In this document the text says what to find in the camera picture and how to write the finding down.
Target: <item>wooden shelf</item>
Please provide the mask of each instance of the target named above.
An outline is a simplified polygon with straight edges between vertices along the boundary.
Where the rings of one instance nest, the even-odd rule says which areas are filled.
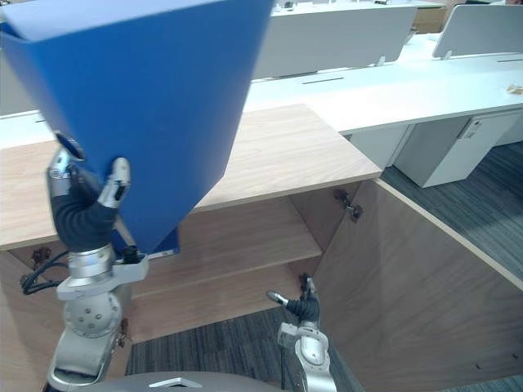
[[[180,225],[180,247],[151,260],[135,298],[321,255],[288,198],[191,214]]]
[[[0,250],[57,239],[43,175],[57,149],[55,141],[48,141],[0,150]],[[246,113],[225,175],[193,213],[347,184],[380,173],[304,105]]]
[[[132,301],[130,332],[135,343],[277,306],[267,290],[298,298],[297,276],[286,265],[191,284]]]

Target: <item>black cable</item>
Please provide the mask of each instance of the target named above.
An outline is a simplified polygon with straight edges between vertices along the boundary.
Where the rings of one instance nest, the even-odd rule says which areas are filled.
[[[23,281],[20,282],[20,285],[22,286],[22,291],[26,296],[29,296],[31,294],[34,294],[35,292],[39,292],[40,290],[44,290],[49,287],[56,287],[58,286],[61,281],[50,281],[46,283],[37,283],[34,284],[34,282],[38,279],[38,277],[43,274],[46,270],[50,269],[51,267],[67,267],[65,263],[56,263],[58,259],[65,256],[69,251],[64,251],[52,259],[46,261],[44,264],[40,265],[31,275],[23,279]]]
[[[281,346],[281,390],[285,390],[285,347]]]

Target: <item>wooden panel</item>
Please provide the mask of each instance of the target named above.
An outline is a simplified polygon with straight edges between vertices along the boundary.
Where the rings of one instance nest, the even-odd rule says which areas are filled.
[[[43,243],[39,245],[33,245],[31,247],[18,247],[9,251],[14,257],[27,265],[30,269],[33,268],[34,262],[31,260],[33,252],[41,247],[47,247],[51,250],[51,258],[59,255],[65,251],[65,245],[60,241],[53,241],[52,243]],[[62,263],[67,263],[67,256],[60,259]],[[69,276],[69,271],[66,268],[50,268],[42,275],[42,278],[46,280],[63,280]]]
[[[343,189],[349,198],[354,198],[359,186],[360,183],[356,182],[291,196],[294,206],[323,251],[327,250],[344,214],[341,203],[334,198],[335,189]]]
[[[150,262],[135,296],[321,255],[288,198],[189,215],[180,246],[180,254]]]
[[[0,149],[0,250],[56,239],[43,172],[54,141]]]
[[[365,390],[523,372],[523,284],[380,180],[355,203],[363,216],[342,222],[315,281],[322,327]]]
[[[288,268],[294,276],[309,274],[310,276],[316,273],[320,265],[321,257],[312,257],[310,259],[298,260],[288,263]]]
[[[0,249],[56,239],[43,172],[54,141],[0,150]],[[194,211],[378,177],[380,170],[303,105],[244,114],[226,174]]]
[[[418,34],[440,33],[443,29],[445,13],[445,7],[418,8],[413,26],[418,29]]]
[[[379,177],[380,169],[304,105],[244,114],[226,174],[203,211]]]
[[[0,390],[38,391],[64,330],[55,290],[24,296],[19,280],[31,270],[8,252],[0,253]],[[125,374],[131,344],[116,349],[108,379]]]
[[[277,265],[137,297],[131,305],[132,339],[147,341],[277,306],[267,290],[300,296],[297,276]]]

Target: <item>cabinet door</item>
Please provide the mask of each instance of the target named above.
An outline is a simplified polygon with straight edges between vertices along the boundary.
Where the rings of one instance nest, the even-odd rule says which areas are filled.
[[[321,327],[368,392],[523,372],[523,284],[380,180],[365,181],[315,281]]]

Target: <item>blue folder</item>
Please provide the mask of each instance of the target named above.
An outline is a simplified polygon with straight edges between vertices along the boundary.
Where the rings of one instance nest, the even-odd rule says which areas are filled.
[[[152,252],[223,176],[272,0],[39,0],[3,7],[7,59]]]

